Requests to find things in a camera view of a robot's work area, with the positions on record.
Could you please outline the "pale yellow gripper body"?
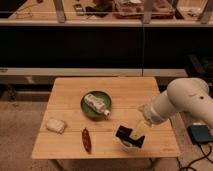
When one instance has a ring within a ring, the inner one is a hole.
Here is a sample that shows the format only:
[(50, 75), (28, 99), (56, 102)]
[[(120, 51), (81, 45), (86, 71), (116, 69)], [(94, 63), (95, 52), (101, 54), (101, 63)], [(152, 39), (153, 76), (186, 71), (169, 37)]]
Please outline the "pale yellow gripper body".
[(130, 138), (133, 140), (138, 140), (140, 137), (144, 136), (151, 128), (148, 122), (140, 121), (136, 127), (132, 130)]

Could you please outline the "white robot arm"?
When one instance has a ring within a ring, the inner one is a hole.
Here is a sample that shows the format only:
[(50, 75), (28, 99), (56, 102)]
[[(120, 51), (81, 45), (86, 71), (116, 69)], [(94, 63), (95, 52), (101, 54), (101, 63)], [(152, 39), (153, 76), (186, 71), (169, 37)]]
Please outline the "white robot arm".
[(145, 136), (153, 125), (159, 125), (178, 112), (187, 112), (213, 128), (213, 99), (208, 84), (200, 78), (179, 78), (167, 89), (144, 104), (143, 119), (133, 129), (133, 140)]

